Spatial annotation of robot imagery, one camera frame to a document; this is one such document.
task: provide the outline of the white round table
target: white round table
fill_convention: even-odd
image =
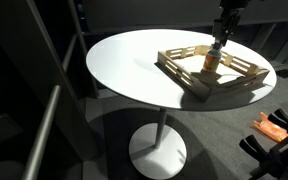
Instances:
[[[149,178],[171,178],[183,168],[186,161],[183,139],[174,129],[165,125],[166,109],[216,111],[237,108],[262,99],[276,84],[275,71],[268,61],[232,41],[228,41],[222,50],[270,70],[263,81],[264,86],[218,101],[203,102],[155,65],[158,51],[211,45],[213,42],[211,35],[190,31],[140,30],[106,38],[94,45],[87,54],[90,73],[107,88],[161,108],[158,123],[139,128],[129,145],[133,165]]]

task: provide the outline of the gray carpet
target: gray carpet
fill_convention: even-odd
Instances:
[[[288,65],[273,64],[278,69]],[[258,166],[238,145],[241,139],[253,134],[265,149],[275,142],[252,128],[259,113],[278,108],[288,111],[288,78],[278,78],[275,89],[266,98],[252,105],[217,112],[169,111],[166,124],[181,134],[187,148],[187,160],[177,179],[248,179],[249,172]],[[147,179],[136,171],[128,155],[132,134],[142,125],[156,122],[158,108],[144,105],[121,96],[100,100],[88,99],[87,119],[103,120],[105,138],[103,151],[107,157],[109,179]],[[265,175],[263,180],[274,179]]]

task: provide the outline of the bottle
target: bottle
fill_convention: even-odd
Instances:
[[[221,57],[222,52],[219,49],[214,49],[212,45],[211,49],[208,50],[205,55],[203,70],[207,72],[215,72],[220,63]]]

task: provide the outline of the robotic arm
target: robotic arm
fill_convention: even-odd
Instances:
[[[249,1],[251,0],[221,0],[220,7],[223,12],[221,18],[214,20],[212,32],[215,37],[214,49],[220,50],[226,45],[229,36],[240,20],[239,11],[246,8]]]

